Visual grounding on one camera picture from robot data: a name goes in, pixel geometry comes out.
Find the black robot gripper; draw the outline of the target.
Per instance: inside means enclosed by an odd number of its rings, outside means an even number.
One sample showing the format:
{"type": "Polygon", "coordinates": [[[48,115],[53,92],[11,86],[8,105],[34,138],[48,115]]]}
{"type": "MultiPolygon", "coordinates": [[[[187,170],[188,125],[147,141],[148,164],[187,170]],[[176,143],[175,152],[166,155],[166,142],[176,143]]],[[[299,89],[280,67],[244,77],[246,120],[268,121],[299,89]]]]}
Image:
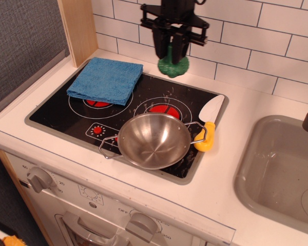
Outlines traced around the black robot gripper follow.
{"type": "Polygon", "coordinates": [[[159,24],[165,28],[160,29],[153,27],[153,41],[156,55],[159,59],[163,59],[168,52],[170,43],[170,34],[166,29],[172,29],[172,24],[184,25],[187,27],[199,28],[202,30],[200,34],[191,32],[189,37],[182,33],[176,33],[172,39],[172,63],[179,63],[186,55],[189,42],[204,46],[207,43],[206,30],[209,23],[195,15],[195,5],[203,5],[205,1],[161,1],[158,5],[142,4],[141,10],[143,17],[141,25],[151,29],[154,20],[149,19],[147,14],[156,16],[159,24]]]}

